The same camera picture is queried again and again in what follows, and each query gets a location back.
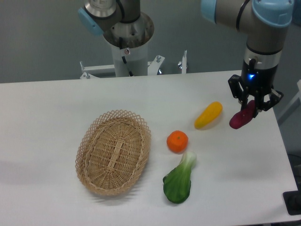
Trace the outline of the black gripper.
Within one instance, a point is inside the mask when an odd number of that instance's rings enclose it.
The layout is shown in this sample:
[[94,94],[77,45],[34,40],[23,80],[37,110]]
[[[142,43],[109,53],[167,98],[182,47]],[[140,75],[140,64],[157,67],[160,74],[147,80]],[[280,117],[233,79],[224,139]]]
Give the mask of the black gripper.
[[231,93],[240,103],[241,111],[246,109],[249,95],[254,95],[253,118],[259,112],[266,112],[281,101],[284,94],[273,89],[277,67],[278,65],[269,69],[256,69],[254,67],[249,70],[249,64],[243,62],[241,76],[234,74],[229,78],[228,84]]

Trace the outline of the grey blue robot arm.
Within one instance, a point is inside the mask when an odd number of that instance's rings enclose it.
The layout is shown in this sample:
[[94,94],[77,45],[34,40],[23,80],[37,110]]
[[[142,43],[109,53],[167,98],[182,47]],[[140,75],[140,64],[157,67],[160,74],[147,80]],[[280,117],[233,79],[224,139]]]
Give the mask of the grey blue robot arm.
[[[240,75],[228,83],[241,110],[253,117],[267,111],[282,99],[274,89],[286,33],[292,20],[292,0],[203,0],[202,16],[215,24],[247,34],[246,51]],[[103,36],[113,46],[115,72],[119,77],[146,75],[145,57],[133,50],[152,37],[154,27],[141,12],[138,0],[87,0],[78,10],[82,24],[95,36]]]

